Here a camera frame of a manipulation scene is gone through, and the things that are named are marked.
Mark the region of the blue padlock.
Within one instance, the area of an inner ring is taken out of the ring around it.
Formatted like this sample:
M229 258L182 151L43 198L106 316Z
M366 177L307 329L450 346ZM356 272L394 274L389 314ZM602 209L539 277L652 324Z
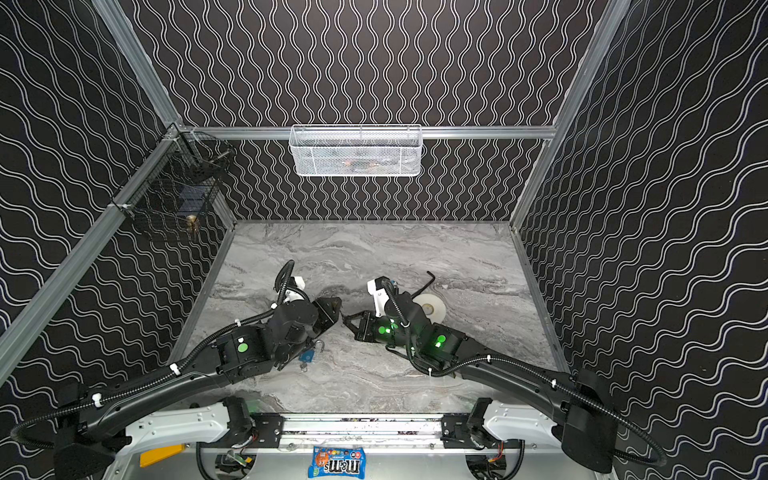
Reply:
M299 361L301 364L310 364L314 358L322 353L325 349L325 343L323 340L315 340L310 346L302 351L299 355Z

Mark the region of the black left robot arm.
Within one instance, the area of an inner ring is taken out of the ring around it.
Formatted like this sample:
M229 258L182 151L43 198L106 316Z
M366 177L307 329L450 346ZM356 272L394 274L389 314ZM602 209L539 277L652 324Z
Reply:
M316 346L341 317L338 297L310 299L287 261L275 279L277 299L201 340L185 357L107 388L64 387L59 406L15 425L10 438L53 453L59 479L103 473L139 441L140 420L191 396L281 371Z

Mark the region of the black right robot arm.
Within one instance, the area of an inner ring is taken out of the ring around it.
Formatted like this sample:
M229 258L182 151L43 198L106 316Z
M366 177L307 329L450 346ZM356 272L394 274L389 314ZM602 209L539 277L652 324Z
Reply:
M621 459L662 467L669 457L644 429L616 412L606 381L592 371L549 370L497 352L468 334L432 322L414 296L387 277L368 283L374 308L343 316L359 342L377 343L431 378L461 378L510 394L553 423L566 456L607 474Z

